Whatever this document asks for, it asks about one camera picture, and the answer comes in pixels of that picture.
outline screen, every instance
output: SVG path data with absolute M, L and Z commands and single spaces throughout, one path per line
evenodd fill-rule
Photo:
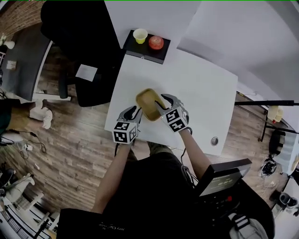
M 202 192 L 200 196 L 205 196 L 211 193 L 219 192 L 232 187 L 240 178 L 242 174 L 240 172 L 232 173 L 229 175 L 224 175 L 220 177 L 215 177 Z

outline yellow cup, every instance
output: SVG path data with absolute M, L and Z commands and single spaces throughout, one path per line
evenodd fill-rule
M 133 32 L 133 37 L 135 38 L 135 40 L 138 44 L 144 43 L 147 36 L 148 36 L 148 32 L 142 28 L 136 29 Z

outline person's arm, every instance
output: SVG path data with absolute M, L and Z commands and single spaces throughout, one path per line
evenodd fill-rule
M 131 145 L 120 145 L 120 149 L 116 157 L 113 159 L 110 167 L 108 168 L 107 172 L 100 182 L 95 197 L 95 203 L 91 210 L 92 212 L 102 213 L 107 203 L 117 191 L 117 188 L 121 181 L 123 170 L 127 162 L 130 148 Z
M 198 179 L 201 179 L 211 162 L 201 151 L 188 129 L 181 130 L 179 134 L 185 144 L 194 173 Z

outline hand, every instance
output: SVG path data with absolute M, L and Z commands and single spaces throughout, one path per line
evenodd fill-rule
M 112 134 L 115 143 L 130 144 L 138 136 L 142 109 L 139 108 L 133 117 L 136 108 L 132 106 L 120 113 Z
M 162 121 L 168 125 L 173 132 L 181 131 L 188 127 L 189 113 L 185 109 L 184 104 L 175 96 L 170 94 L 161 94 L 170 104 L 171 108 L 163 108 L 159 102 L 155 101 L 155 105 L 161 114 Z

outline black tray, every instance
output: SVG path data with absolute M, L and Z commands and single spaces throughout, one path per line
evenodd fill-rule
M 149 39 L 154 35 L 148 34 L 145 42 L 143 44 L 138 44 L 133 37 L 133 32 L 134 30 L 130 31 L 126 42 L 123 45 L 123 49 L 126 50 L 126 54 L 163 64 L 170 44 L 170 40 L 163 38 L 164 46 L 162 47 L 162 49 L 153 50 L 149 46 Z

